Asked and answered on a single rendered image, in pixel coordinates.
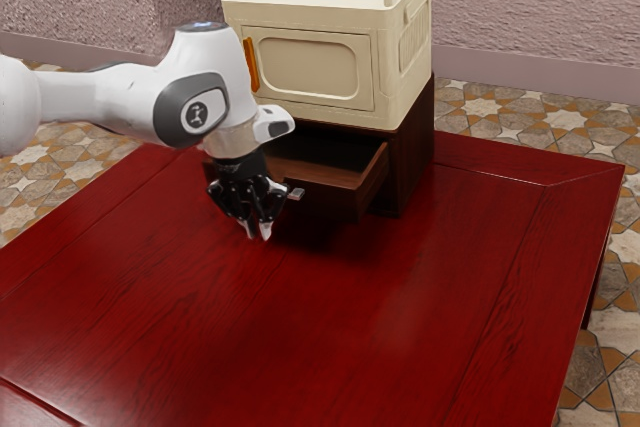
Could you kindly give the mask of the cream box with lid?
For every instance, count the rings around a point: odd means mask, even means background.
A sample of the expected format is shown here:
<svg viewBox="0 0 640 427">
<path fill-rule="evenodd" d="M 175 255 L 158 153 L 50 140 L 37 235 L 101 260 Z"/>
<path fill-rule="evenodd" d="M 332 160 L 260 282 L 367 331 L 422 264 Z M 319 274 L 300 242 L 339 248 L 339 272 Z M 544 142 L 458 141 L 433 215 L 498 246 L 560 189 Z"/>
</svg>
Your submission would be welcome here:
<svg viewBox="0 0 640 427">
<path fill-rule="evenodd" d="M 294 118 L 395 130 L 431 74 L 431 0 L 221 0 L 254 98 Z"/>
</svg>

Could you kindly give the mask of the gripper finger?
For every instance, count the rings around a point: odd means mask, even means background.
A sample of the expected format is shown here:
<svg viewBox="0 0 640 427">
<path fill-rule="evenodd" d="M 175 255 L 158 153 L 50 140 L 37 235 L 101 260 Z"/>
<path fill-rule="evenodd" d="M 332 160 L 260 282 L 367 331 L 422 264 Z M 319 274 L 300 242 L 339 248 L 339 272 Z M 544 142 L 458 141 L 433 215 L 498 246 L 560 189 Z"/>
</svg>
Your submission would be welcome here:
<svg viewBox="0 0 640 427">
<path fill-rule="evenodd" d="M 256 176 L 252 179 L 252 203 L 263 240 L 270 238 L 272 224 L 280 215 L 288 193 L 286 184 L 277 183 L 268 176 Z"/>
<path fill-rule="evenodd" d="M 255 238 L 255 226 L 250 220 L 252 211 L 242 200 L 237 182 L 214 180 L 207 187 L 207 193 L 227 217 L 234 218 L 244 228 L 249 239 Z"/>
</svg>

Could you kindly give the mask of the dark wooden cabinet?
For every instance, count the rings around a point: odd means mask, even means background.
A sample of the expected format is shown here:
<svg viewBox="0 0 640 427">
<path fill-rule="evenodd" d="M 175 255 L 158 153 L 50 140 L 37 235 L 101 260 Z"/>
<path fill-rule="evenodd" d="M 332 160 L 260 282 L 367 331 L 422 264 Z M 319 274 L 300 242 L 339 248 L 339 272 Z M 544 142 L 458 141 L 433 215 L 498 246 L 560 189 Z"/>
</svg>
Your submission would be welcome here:
<svg viewBox="0 0 640 427">
<path fill-rule="evenodd" d="M 389 172 L 365 213 L 399 217 L 433 157 L 434 87 L 435 79 L 431 77 L 395 130 L 298 120 L 295 131 L 283 137 L 289 139 L 295 135 L 341 141 L 386 142 Z"/>
</svg>

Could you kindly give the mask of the open wooden drawer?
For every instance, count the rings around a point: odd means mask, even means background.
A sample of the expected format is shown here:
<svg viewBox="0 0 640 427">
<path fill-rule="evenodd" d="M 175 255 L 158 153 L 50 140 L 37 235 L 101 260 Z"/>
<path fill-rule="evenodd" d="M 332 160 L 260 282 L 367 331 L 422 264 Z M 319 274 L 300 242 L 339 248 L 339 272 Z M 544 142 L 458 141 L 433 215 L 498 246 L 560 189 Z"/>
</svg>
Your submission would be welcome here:
<svg viewBox="0 0 640 427">
<path fill-rule="evenodd" d="M 287 209 L 356 223 L 389 172 L 388 144 L 329 138 L 282 137 L 265 146 L 273 179 L 304 195 Z"/>
</svg>

